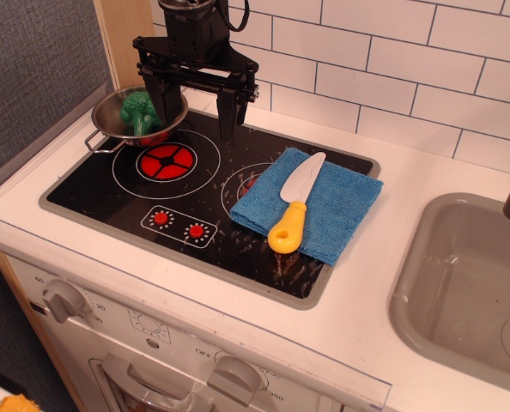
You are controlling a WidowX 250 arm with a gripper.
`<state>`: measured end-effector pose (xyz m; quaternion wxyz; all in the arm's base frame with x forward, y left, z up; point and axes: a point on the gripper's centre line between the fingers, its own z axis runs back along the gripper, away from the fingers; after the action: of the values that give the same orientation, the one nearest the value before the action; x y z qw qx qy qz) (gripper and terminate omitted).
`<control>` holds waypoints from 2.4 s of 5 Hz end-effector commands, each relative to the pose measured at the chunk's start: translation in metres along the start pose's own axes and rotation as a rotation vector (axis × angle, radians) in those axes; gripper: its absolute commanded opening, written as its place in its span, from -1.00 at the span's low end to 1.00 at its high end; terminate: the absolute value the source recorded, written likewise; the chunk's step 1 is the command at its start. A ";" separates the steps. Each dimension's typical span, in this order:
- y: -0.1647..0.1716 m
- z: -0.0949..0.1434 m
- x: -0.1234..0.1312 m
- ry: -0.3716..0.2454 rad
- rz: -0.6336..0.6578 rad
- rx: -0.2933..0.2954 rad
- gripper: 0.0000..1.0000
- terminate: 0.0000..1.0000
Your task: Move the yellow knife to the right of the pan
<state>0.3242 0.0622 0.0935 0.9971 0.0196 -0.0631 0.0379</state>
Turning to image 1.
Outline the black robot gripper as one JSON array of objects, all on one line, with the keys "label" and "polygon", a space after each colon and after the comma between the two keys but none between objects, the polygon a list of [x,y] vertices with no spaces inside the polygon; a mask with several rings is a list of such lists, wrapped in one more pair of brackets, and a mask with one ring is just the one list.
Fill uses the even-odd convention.
[{"label": "black robot gripper", "polygon": [[158,5],[167,35],[133,40],[139,75],[158,118],[171,125],[180,115],[180,87],[198,86],[217,93],[221,138],[232,140],[235,128],[244,123],[247,102],[258,97],[258,64],[230,44],[230,34],[246,28],[250,4],[244,2],[237,26],[230,21],[227,1],[159,1]]}]

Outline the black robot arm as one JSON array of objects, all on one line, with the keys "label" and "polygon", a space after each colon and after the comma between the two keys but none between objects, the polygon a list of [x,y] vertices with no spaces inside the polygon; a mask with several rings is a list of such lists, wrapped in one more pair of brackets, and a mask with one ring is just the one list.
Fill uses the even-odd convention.
[{"label": "black robot arm", "polygon": [[139,75],[160,120],[168,124],[182,111],[182,87],[216,95],[221,138],[230,140],[244,123],[247,105],[258,97],[258,64],[230,45],[230,34],[246,28],[244,2],[239,26],[230,21],[227,1],[159,2],[167,35],[133,40]]}]

